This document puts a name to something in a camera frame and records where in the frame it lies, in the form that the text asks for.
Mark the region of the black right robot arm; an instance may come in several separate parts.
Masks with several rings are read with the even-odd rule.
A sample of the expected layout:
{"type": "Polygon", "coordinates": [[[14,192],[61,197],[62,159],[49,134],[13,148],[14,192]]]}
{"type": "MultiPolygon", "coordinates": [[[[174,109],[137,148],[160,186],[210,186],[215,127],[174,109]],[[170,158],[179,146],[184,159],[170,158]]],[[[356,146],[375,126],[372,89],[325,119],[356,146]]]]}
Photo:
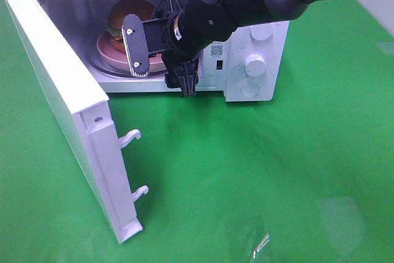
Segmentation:
{"type": "Polygon", "coordinates": [[[226,41],[240,27],[299,18],[320,0],[161,0],[159,18],[143,24],[146,54],[160,53],[165,82],[183,95],[195,95],[198,53],[214,41],[226,41]]]}

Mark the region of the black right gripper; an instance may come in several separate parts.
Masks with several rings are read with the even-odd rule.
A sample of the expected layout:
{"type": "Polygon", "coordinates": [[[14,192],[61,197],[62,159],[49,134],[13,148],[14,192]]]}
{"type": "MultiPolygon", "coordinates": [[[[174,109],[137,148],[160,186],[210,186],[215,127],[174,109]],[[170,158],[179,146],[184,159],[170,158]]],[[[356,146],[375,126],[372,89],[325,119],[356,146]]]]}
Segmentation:
{"type": "Polygon", "coordinates": [[[184,96],[195,95],[202,41],[196,20],[187,15],[180,0],[160,0],[143,29],[148,53],[160,53],[167,68],[167,87],[181,89],[184,96]]]}

